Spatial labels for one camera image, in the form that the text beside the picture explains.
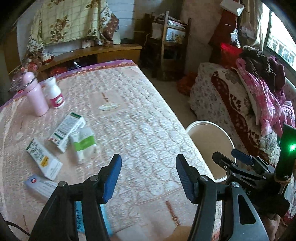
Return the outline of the pink quilted tablecloth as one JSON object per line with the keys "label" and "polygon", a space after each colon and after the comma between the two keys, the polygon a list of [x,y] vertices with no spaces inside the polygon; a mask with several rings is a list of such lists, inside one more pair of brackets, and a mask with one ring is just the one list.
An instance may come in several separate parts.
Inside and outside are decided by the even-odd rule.
{"label": "pink quilted tablecloth", "polygon": [[[56,182],[85,181],[114,154],[122,168],[112,198],[105,205],[113,232],[134,227],[149,240],[163,240],[177,226],[192,225],[196,206],[186,198],[175,161],[183,154],[206,176],[211,172],[174,112],[134,63],[88,67],[58,78],[65,104],[36,117],[25,96],[1,108],[1,214],[32,230],[45,200],[25,181],[39,167],[26,151],[37,138],[63,166]],[[95,157],[78,164],[72,148],[62,153],[50,136],[64,118],[84,117],[98,144]]]}

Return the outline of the wooden shelf rack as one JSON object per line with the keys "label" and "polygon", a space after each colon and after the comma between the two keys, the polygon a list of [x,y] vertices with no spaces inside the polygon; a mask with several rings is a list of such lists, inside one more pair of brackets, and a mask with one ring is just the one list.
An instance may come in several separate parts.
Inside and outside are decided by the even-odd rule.
{"label": "wooden shelf rack", "polygon": [[184,75],[191,24],[192,18],[183,22],[170,16],[169,11],[150,15],[143,61],[152,69],[153,78],[179,79]]}

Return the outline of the floral beige cloth cover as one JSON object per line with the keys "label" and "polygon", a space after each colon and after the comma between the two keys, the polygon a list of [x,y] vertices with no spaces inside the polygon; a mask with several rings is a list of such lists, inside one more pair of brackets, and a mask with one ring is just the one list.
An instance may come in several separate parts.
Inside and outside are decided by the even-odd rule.
{"label": "floral beige cloth cover", "polygon": [[82,39],[112,45],[118,25],[119,19],[107,1],[44,1],[33,18],[27,53],[41,53],[46,46]]}

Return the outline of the white flat medicine box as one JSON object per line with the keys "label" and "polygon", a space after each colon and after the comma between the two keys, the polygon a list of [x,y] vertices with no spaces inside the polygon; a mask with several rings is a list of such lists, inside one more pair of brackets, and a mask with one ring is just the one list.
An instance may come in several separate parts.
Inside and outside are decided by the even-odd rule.
{"label": "white flat medicine box", "polygon": [[58,186],[57,183],[36,174],[27,178],[24,184],[29,190],[44,200],[48,200]]}

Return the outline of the white round trash bin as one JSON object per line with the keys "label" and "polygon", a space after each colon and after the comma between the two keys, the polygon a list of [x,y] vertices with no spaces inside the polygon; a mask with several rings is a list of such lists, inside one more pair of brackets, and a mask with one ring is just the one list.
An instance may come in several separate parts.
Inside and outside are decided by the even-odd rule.
{"label": "white round trash bin", "polygon": [[213,174],[214,181],[225,182],[227,178],[226,171],[213,161],[212,155],[214,152],[220,152],[233,162],[236,162],[236,159],[231,156],[234,144],[227,132],[217,124],[206,120],[191,123],[186,128],[186,131]]}

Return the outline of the white green medicine box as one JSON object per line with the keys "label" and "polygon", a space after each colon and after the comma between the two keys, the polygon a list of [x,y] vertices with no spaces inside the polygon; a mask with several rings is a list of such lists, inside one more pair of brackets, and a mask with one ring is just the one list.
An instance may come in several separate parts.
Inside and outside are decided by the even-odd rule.
{"label": "white green medicine box", "polygon": [[69,113],[54,130],[49,140],[64,153],[68,147],[69,135],[77,129],[83,128],[85,125],[86,121],[84,117],[75,113]]}

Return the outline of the wooden tv cabinet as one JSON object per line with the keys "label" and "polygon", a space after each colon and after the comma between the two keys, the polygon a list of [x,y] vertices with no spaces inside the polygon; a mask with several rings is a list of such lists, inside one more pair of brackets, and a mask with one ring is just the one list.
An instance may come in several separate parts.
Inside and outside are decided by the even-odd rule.
{"label": "wooden tv cabinet", "polygon": [[119,44],[108,47],[95,46],[63,53],[56,57],[50,57],[41,62],[40,58],[23,64],[10,73],[14,77],[17,72],[34,72],[37,79],[42,81],[48,77],[89,65],[117,61],[131,60],[138,63],[142,46],[139,44]]}

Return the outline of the dark clothes pile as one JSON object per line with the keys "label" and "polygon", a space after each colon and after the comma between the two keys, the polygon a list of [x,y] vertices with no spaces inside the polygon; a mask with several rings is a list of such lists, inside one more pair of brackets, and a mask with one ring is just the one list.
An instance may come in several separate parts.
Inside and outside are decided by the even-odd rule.
{"label": "dark clothes pile", "polygon": [[285,85],[285,69],[275,56],[266,57],[262,51],[244,46],[240,57],[245,60],[246,70],[263,79],[271,93],[280,91]]}

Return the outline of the white pill bottle pink label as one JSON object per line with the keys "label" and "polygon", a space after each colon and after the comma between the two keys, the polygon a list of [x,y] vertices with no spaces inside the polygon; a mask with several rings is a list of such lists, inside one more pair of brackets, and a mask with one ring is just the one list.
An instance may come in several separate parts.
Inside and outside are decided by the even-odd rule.
{"label": "white pill bottle pink label", "polygon": [[44,93],[48,104],[52,108],[60,108],[65,103],[62,91],[57,85],[56,78],[50,77],[44,81]]}

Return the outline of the white green tissue pack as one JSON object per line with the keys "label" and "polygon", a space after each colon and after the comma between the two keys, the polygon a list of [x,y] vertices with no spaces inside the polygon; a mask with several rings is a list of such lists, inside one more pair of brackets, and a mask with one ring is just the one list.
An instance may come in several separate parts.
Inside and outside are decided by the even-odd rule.
{"label": "white green tissue pack", "polygon": [[70,133],[69,139],[78,164],[82,164],[98,153],[95,134],[89,127],[79,128]]}

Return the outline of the pink thermos bottle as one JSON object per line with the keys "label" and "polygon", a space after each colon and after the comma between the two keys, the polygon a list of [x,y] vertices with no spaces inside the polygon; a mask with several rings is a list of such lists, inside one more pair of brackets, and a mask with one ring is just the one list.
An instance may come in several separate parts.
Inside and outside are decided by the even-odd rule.
{"label": "pink thermos bottle", "polygon": [[23,75],[23,90],[36,116],[43,116],[49,110],[49,105],[33,72]]}

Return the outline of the red pillow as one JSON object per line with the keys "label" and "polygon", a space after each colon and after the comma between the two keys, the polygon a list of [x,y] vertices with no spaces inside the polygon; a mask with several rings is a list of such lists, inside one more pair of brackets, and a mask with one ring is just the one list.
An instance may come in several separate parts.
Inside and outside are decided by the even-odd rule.
{"label": "red pillow", "polygon": [[242,48],[237,48],[233,45],[221,43],[220,44],[220,61],[219,64],[225,68],[236,68],[236,60],[243,52]]}

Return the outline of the pink floral clothes pile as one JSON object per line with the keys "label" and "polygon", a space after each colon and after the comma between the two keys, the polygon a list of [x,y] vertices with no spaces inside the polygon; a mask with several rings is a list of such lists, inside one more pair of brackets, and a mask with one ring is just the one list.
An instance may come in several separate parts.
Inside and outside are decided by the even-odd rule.
{"label": "pink floral clothes pile", "polygon": [[295,104],[288,100],[284,89],[272,93],[267,83],[246,69],[242,58],[236,60],[238,75],[247,90],[262,136],[274,131],[279,137],[283,134],[283,125],[295,127]]}

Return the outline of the red bag on floor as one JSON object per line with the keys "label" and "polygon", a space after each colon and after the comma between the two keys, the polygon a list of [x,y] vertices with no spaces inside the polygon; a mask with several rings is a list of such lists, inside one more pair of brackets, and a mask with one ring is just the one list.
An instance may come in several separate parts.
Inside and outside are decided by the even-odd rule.
{"label": "red bag on floor", "polygon": [[190,96],[191,88],[195,84],[197,73],[191,72],[177,81],[177,90],[180,94]]}

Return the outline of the white yellow medicine box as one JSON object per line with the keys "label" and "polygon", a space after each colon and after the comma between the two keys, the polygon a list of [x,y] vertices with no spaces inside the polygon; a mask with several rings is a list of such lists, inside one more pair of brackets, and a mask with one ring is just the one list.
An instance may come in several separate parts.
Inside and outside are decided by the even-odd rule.
{"label": "white yellow medicine box", "polygon": [[54,181],[63,166],[62,162],[51,154],[36,138],[31,140],[26,151],[38,165],[43,175],[47,179]]}

